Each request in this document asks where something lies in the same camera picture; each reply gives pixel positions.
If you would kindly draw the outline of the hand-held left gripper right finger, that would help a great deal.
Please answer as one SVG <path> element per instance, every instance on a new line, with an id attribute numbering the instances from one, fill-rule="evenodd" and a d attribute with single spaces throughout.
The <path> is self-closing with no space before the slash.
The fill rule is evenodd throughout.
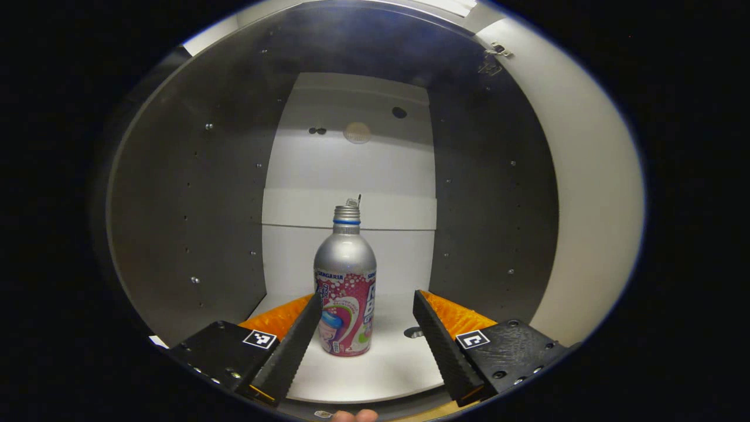
<path id="1" fill-rule="evenodd" d="M 412 314 L 459 407 L 507 395 L 572 352 L 521 320 L 496 322 L 428 291 L 415 291 Z"/>

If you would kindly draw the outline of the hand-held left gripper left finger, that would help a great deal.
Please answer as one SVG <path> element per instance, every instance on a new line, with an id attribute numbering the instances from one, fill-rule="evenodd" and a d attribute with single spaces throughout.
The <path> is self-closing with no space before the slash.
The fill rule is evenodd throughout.
<path id="1" fill-rule="evenodd" d="M 167 355 L 229 393 L 278 406 L 287 397 L 321 314 L 321 298 L 312 294 L 283 336 L 215 321 L 168 348 Z"/>

